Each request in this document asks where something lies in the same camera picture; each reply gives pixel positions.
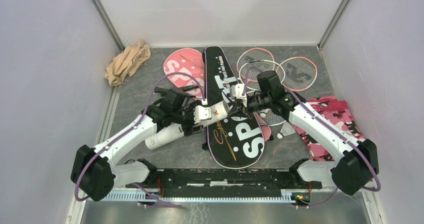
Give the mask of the white shuttlecock tube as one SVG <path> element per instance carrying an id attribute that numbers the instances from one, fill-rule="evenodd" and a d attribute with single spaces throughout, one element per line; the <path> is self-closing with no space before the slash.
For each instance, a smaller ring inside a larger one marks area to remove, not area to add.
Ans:
<path id="1" fill-rule="evenodd" d="M 212 118 L 210 120 L 201 121 L 198 123 L 198 125 L 203 125 L 203 129 L 211 124 L 227 118 L 228 112 L 230 111 L 230 106 L 225 101 L 220 101 L 208 107 L 211 108 Z M 182 132 L 181 125 L 173 123 L 170 126 L 163 128 L 153 136 L 145 139 L 145 145 L 148 149 L 155 150 L 182 137 L 185 136 Z"/>

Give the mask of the black sport racket bag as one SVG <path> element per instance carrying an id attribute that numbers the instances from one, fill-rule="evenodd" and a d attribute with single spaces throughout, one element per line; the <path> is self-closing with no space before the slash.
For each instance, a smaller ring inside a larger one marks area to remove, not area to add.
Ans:
<path id="1" fill-rule="evenodd" d="M 239 81 L 224 50 L 219 46 L 207 46 L 202 52 L 202 58 L 208 104 L 224 102 L 233 108 L 230 92 Z M 253 166 L 262 157 L 265 149 L 265 139 L 259 122 L 243 114 L 220 118 L 208 125 L 207 144 L 217 164 L 232 170 Z"/>

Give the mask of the white shuttlecock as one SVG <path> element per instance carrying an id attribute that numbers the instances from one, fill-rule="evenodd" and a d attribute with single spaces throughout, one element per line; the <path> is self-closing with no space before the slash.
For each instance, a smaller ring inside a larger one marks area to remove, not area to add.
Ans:
<path id="1" fill-rule="evenodd" d="M 280 131 L 277 133 L 276 136 L 277 136 L 278 139 L 282 139 L 286 136 L 290 136 L 290 135 L 293 135 L 295 133 L 296 133 L 295 128 L 288 121 L 285 121 L 282 124 Z"/>

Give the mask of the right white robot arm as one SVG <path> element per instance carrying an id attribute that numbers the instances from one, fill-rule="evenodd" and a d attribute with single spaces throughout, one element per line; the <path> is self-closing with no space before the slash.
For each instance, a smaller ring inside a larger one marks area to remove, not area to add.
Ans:
<path id="1" fill-rule="evenodd" d="M 379 192 L 379 162 L 376 144 L 370 139 L 359 140 L 325 119 L 297 92 L 282 85 L 274 70 L 257 75 L 259 91 L 246 94 L 244 84 L 230 88 L 234 100 L 231 116 L 254 117 L 254 112 L 270 109 L 290 124 L 301 128 L 322 145 L 332 156 L 332 161 L 305 160 L 289 173 L 289 183 L 302 188 L 308 182 L 329 183 L 347 195 L 364 189 Z"/>

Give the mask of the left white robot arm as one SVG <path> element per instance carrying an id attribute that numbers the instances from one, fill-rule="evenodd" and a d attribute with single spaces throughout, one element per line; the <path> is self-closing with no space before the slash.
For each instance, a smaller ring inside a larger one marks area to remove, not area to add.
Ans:
<path id="1" fill-rule="evenodd" d="M 112 189 L 131 183 L 140 183 L 145 188 L 153 187 L 157 182 L 157 174 L 145 163 L 118 163 L 138 144 L 171 124 L 193 129 L 195 109 L 208 104 L 205 97 L 194 101 L 194 95 L 188 93 L 193 89 L 194 85 L 170 89 L 156 87 L 149 96 L 157 93 L 161 98 L 155 102 L 149 101 L 142 113 L 128 126 L 94 147 L 86 144 L 81 146 L 76 152 L 70 175 L 71 181 L 75 183 L 75 199 L 84 201 L 83 197 L 79 197 L 79 190 L 85 192 L 87 199 L 100 201 Z"/>

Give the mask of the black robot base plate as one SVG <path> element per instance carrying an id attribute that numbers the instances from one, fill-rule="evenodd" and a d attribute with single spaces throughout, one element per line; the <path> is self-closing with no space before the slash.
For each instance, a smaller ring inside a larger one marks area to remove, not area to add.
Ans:
<path id="1" fill-rule="evenodd" d="M 189 169 L 165 168 L 151 172 L 139 184 L 161 189 L 164 198 L 280 197 L 282 190 L 321 189 L 319 181 L 304 181 L 293 169 Z"/>

